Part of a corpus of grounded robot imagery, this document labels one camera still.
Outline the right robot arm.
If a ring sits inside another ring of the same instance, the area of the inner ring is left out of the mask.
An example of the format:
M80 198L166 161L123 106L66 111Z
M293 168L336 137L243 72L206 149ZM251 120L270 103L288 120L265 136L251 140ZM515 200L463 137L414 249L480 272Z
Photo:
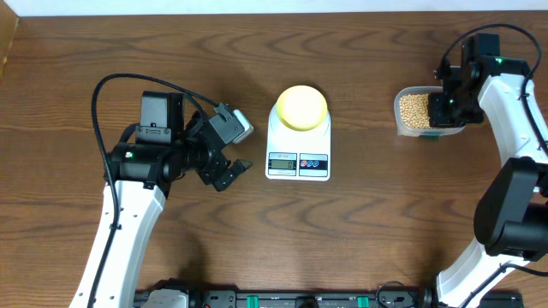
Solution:
M478 307L515 270L547 253L547 207L531 201L547 194L547 125L534 96L535 66L502 56L488 26L456 39L461 63L443 55L435 77L443 90L428 98L432 127L465 127L489 120L502 167L474 213L474 238L459 258L436 276L424 307Z

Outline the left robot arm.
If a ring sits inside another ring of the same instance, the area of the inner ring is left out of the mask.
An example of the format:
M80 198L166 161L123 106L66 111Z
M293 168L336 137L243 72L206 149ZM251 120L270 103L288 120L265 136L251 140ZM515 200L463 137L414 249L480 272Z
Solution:
M171 185L188 171L221 192L251 167L222 153L253 126L239 110L196 110L184 120L188 94L144 92L140 122L129 126L106 155L104 201L98 232L73 307L130 307L146 246Z

